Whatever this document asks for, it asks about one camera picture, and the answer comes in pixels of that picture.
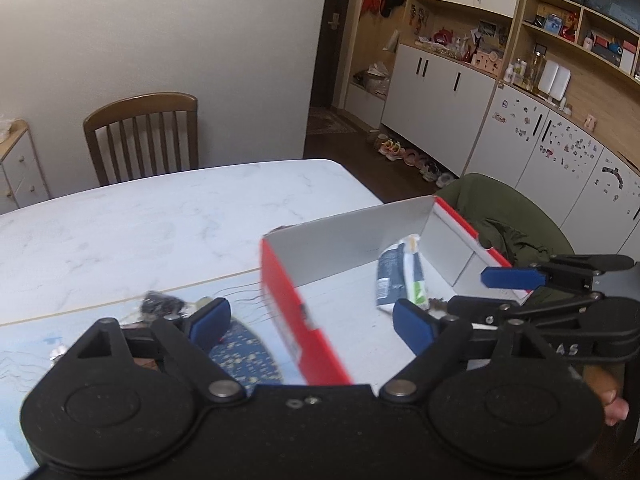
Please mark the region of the person's right hand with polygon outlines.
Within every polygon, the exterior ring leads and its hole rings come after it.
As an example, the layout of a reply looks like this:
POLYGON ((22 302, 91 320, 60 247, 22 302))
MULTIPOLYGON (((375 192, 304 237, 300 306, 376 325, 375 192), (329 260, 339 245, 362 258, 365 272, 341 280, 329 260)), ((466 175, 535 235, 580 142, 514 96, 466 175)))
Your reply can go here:
POLYGON ((586 365, 582 376, 602 403, 605 425, 614 427, 623 422, 628 416, 629 404, 620 396, 622 386, 618 378, 606 368, 597 365, 586 365))

